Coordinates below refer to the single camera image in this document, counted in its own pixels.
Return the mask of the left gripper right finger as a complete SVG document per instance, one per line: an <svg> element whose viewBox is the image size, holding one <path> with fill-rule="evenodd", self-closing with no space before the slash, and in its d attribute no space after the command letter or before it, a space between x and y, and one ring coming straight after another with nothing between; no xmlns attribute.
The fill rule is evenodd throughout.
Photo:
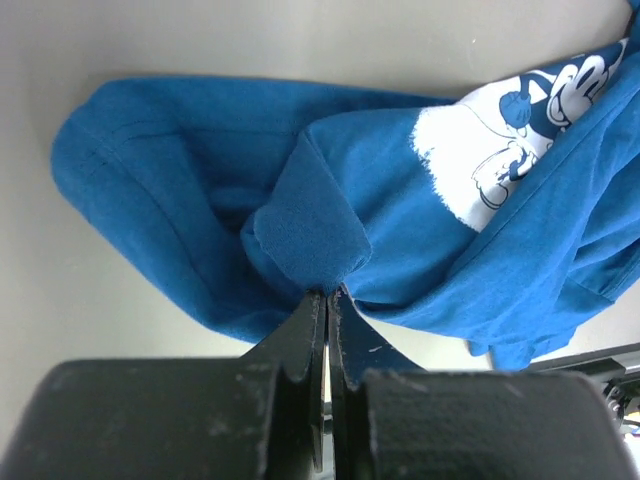
<svg viewBox="0 0 640 480"><path fill-rule="evenodd" d="M339 479L627 479L600 372L428 371L327 302Z"/></svg>

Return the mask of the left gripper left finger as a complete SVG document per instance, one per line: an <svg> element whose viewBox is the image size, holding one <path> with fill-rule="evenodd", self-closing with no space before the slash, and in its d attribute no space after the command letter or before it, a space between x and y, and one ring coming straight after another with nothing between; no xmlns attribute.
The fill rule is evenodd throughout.
<svg viewBox="0 0 640 480"><path fill-rule="evenodd" d="M12 479L309 479L322 467L325 299L236 358L52 368L8 446Z"/></svg>

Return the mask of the blue t shirt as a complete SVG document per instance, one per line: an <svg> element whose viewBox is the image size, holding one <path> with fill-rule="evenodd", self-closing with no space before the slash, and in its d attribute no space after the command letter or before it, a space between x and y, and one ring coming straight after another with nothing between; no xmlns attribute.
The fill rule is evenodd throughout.
<svg viewBox="0 0 640 480"><path fill-rule="evenodd" d="M639 44L456 101L114 81L60 129L62 195L188 315L257 342L309 290L520 370L639 278Z"/></svg>

